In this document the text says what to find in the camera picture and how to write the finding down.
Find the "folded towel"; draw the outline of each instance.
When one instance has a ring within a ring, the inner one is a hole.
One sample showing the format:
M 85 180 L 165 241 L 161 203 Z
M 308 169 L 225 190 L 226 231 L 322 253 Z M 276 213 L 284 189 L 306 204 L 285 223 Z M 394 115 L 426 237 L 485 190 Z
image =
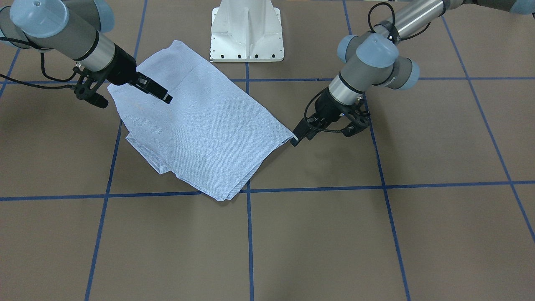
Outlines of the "folded towel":
M 232 199 L 262 161 L 293 137 L 264 107 L 209 62 L 174 41 L 138 67 L 171 104 L 130 85 L 110 85 L 128 142 L 160 174 L 218 201 Z

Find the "white base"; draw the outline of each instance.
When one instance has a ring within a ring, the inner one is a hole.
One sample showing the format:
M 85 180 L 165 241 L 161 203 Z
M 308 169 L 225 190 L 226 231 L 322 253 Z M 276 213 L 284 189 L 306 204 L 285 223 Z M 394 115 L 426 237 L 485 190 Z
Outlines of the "white base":
M 274 7 L 280 25 L 280 10 Z M 219 7 L 212 10 L 212 24 Z M 245 45 L 228 33 L 212 33 L 210 61 L 215 63 L 280 62 L 284 59 L 282 32 L 265 34 L 256 43 Z

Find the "white plastic bracket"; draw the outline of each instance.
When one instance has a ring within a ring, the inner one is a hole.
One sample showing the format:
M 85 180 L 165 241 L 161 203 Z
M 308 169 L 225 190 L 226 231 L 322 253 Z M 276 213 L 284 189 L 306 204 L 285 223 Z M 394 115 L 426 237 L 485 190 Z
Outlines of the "white plastic bracket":
M 212 11 L 210 60 L 280 62 L 284 59 L 280 10 L 271 0 L 221 0 Z

